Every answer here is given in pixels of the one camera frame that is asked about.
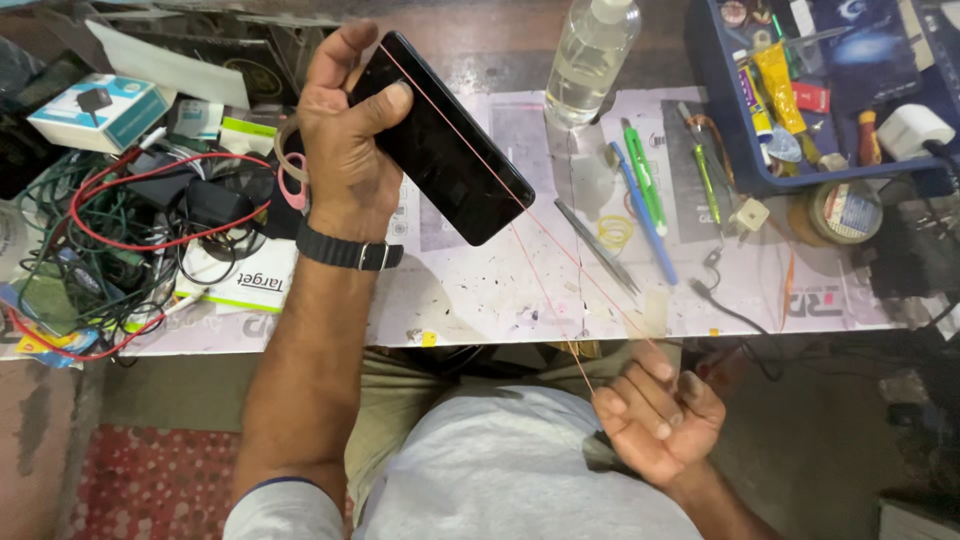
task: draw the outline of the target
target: khaki pants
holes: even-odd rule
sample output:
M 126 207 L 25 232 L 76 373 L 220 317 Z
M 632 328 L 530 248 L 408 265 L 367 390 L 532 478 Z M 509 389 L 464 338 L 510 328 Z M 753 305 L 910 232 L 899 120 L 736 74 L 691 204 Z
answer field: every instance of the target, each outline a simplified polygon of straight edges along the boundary
M 584 372 L 594 388 L 619 374 L 630 359 L 628 343 L 604 358 L 584 359 Z M 664 347 L 680 365 L 680 349 Z M 353 521 L 358 522 L 363 503 L 373 482 L 380 477 L 390 457 L 403 446 L 407 435 L 430 407 L 453 385 L 423 372 L 403 360 L 364 352 L 360 412 L 347 442 L 345 461 L 350 497 L 354 501 Z M 529 380 L 499 380 L 510 384 L 545 385 L 565 390 L 589 401 L 590 392 L 573 356 L 561 353 L 547 368 Z

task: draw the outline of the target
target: hand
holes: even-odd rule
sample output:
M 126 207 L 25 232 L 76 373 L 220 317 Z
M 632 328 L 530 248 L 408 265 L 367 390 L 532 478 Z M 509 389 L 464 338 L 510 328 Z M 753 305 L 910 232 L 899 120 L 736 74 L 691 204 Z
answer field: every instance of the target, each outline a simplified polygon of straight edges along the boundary
M 297 107 L 313 194 L 310 227 L 356 242 L 382 242 L 387 235 L 403 172 L 373 136 L 398 124 L 413 105 L 410 87 L 399 83 L 349 107 L 347 92 L 362 67 L 350 68 L 376 37 L 376 24 L 363 20 L 324 39 Z
M 640 341 L 623 375 L 593 397 L 617 455 L 659 489 L 707 457 L 727 412 L 693 372 L 676 372 L 663 351 Z

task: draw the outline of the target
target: phone screen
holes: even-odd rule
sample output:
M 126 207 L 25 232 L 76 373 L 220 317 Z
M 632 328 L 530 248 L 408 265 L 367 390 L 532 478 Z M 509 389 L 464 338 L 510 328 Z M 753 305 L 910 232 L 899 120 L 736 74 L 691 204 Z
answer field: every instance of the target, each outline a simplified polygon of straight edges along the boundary
M 377 146 L 396 161 L 470 245 L 483 244 L 523 213 L 523 208 L 483 161 L 527 208 L 534 203 L 534 190 L 406 38 L 398 32 L 388 32 L 380 44 L 394 59 L 379 46 L 376 48 L 349 96 L 350 105 L 397 81 L 410 85 L 414 92 L 413 108 L 402 122 L 375 137 Z

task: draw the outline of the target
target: gray t-shirt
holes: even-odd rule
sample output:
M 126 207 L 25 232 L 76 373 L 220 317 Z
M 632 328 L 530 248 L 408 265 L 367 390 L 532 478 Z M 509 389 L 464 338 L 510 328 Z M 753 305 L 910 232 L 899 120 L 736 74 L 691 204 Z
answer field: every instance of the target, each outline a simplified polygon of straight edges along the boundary
M 560 390 L 464 389 L 410 433 L 353 538 L 701 538 L 679 506 L 622 472 L 599 430 L 590 404 Z M 224 538 L 343 538 L 333 501 L 288 480 L 244 497 Z

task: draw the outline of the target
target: clear liquid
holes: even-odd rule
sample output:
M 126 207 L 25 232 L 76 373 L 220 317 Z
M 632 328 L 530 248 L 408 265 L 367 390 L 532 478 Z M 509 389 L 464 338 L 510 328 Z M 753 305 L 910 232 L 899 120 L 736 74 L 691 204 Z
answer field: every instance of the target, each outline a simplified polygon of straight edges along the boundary
M 629 49 L 588 44 L 564 32 L 546 86 L 546 117 L 557 127 L 583 127 L 600 110 Z

